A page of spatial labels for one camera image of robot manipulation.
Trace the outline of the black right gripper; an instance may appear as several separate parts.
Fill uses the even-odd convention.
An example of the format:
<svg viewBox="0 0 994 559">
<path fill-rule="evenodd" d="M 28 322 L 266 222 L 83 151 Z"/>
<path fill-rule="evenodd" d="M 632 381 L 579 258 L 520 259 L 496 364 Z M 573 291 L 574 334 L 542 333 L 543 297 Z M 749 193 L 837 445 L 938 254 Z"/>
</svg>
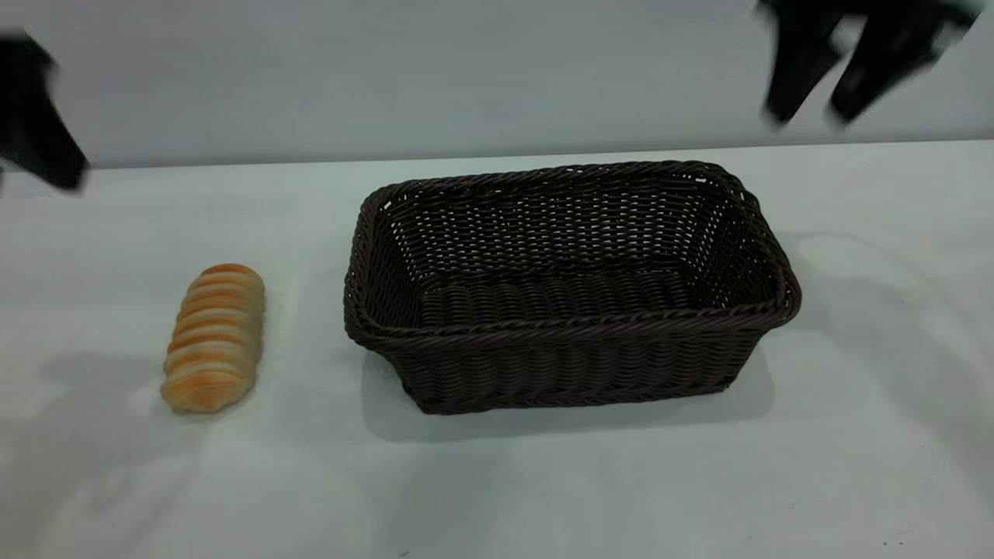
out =
<svg viewBox="0 0 994 559">
<path fill-rule="evenodd" d="M 981 14 L 979 1 L 759 1 L 773 19 L 773 74 L 764 109 L 778 127 L 798 113 L 815 86 L 842 60 L 834 40 L 842 20 L 866 22 L 829 100 L 841 125 L 863 116 L 905 79 L 940 57 Z"/>
</svg>

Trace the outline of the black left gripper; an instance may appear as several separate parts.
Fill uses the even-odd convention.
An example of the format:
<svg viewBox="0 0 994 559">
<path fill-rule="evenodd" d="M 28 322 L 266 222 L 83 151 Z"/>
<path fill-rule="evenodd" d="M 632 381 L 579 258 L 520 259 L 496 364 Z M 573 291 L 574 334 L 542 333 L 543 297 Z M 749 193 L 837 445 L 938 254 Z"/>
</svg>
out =
<svg viewBox="0 0 994 559">
<path fill-rule="evenodd" d="M 50 82 L 57 68 L 31 36 L 2 36 L 1 155 L 56 189 L 79 192 L 89 163 L 54 107 Z"/>
</svg>

